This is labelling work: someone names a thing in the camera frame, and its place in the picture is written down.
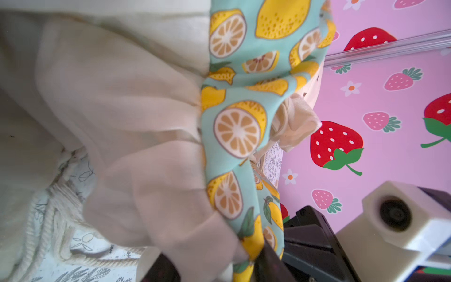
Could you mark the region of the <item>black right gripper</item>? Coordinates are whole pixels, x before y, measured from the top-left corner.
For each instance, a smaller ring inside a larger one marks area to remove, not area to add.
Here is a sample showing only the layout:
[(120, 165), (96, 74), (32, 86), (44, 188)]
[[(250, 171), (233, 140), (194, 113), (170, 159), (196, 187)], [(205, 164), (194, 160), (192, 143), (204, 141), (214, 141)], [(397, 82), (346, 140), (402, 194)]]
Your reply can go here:
[(282, 261), (265, 241), (254, 265), (256, 282), (359, 282), (322, 213), (305, 206), (284, 223)]

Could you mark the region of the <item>yellow lemon print pillow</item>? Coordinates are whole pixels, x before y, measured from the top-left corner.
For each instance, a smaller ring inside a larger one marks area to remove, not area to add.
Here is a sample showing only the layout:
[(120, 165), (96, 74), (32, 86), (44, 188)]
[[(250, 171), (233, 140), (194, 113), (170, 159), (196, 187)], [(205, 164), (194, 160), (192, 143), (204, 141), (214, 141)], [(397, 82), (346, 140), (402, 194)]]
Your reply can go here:
[(255, 281), (284, 231), (251, 161), (321, 127), (301, 91), (334, 35), (330, 1), (2, 1), (1, 279), (28, 277), (32, 200), (85, 148), (106, 240), (184, 282)]

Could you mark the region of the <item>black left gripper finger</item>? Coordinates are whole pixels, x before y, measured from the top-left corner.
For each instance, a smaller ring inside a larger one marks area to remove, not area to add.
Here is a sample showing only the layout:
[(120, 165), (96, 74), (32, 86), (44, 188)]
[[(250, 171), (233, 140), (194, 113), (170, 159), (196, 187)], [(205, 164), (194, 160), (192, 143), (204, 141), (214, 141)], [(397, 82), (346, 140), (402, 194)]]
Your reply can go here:
[(165, 255), (160, 254), (141, 281), (181, 282), (181, 278), (173, 263)]

